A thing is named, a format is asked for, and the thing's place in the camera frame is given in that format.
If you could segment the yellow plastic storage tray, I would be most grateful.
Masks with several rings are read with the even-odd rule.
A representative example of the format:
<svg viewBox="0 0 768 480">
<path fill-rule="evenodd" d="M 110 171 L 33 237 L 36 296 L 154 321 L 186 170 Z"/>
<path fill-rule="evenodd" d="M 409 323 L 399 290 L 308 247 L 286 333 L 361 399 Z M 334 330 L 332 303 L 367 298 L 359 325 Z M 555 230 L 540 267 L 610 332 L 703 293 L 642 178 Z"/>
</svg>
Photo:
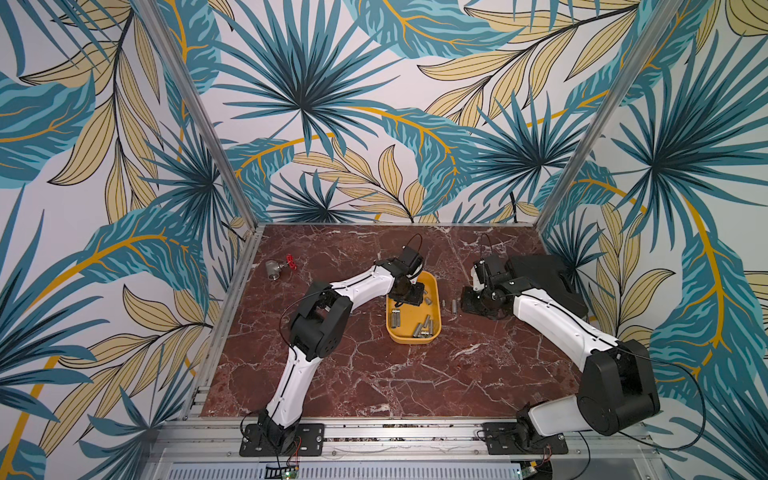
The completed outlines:
<svg viewBox="0 0 768 480">
<path fill-rule="evenodd" d="M 392 299 L 386 299 L 386 327 L 391 339 L 398 344 L 403 345 L 425 345 L 437 338 L 441 333 L 442 320 L 437 279 L 429 272 L 422 272 L 418 276 L 418 281 L 425 285 L 424 298 L 420 306 L 403 304 L 397 306 Z M 400 326 L 396 329 L 390 327 L 391 311 L 400 310 Z M 422 322 L 426 315 L 433 319 L 433 335 L 428 338 L 413 338 L 412 333 L 419 322 Z"/>
</svg>

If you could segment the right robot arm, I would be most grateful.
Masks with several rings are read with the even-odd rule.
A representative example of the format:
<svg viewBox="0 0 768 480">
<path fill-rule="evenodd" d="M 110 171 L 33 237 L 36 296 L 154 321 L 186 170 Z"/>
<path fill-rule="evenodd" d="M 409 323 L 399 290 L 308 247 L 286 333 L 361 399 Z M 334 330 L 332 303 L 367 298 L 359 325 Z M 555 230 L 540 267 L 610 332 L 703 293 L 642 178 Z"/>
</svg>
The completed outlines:
<svg viewBox="0 0 768 480">
<path fill-rule="evenodd" d="M 647 348 L 592 326 L 588 308 L 553 255 L 489 255 L 473 263 L 462 291 L 467 314 L 513 316 L 558 347 L 581 373 L 574 395 L 526 406 L 517 414 L 527 438 L 591 430 L 611 436 L 660 412 Z"/>
</svg>

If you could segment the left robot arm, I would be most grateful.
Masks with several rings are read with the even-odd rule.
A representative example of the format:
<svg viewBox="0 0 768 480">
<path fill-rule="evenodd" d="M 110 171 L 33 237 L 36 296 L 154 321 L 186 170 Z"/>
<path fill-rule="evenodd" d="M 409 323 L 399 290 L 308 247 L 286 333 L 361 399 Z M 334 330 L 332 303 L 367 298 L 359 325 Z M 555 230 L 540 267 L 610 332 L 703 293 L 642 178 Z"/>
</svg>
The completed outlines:
<svg viewBox="0 0 768 480">
<path fill-rule="evenodd" d="M 420 305 L 424 285 L 418 276 L 423 267 L 421 254 L 405 246 L 399 256 L 378 260 L 351 278 L 311 284 L 290 317 L 286 365 L 273 397 L 258 412 L 259 436 L 253 441 L 278 454 L 292 450 L 315 372 L 340 344 L 351 313 L 379 297 Z"/>
</svg>

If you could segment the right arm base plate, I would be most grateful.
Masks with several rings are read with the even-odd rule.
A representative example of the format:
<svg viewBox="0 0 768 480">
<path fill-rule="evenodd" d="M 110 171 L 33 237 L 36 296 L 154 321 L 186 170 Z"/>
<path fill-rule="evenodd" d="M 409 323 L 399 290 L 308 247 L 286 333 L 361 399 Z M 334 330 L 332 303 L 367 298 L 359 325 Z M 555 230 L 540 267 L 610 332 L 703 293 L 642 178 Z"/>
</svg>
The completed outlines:
<svg viewBox="0 0 768 480">
<path fill-rule="evenodd" d="M 480 438 L 489 455 L 563 455 L 569 452 L 562 434 L 541 436 L 522 422 L 486 422 Z"/>
</svg>

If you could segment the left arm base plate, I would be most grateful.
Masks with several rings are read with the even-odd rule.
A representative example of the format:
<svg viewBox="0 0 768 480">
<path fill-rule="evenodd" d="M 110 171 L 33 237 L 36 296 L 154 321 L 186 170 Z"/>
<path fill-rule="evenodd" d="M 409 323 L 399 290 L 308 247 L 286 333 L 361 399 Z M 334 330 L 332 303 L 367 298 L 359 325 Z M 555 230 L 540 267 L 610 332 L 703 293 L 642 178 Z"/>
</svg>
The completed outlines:
<svg viewBox="0 0 768 480">
<path fill-rule="evenodd" d="M 325 425 L 300 423 L 287 429 L 251 423 L 245 427 L 239 456 L 245 458 L 319 457 L 325 440 Z"/>
</svg>

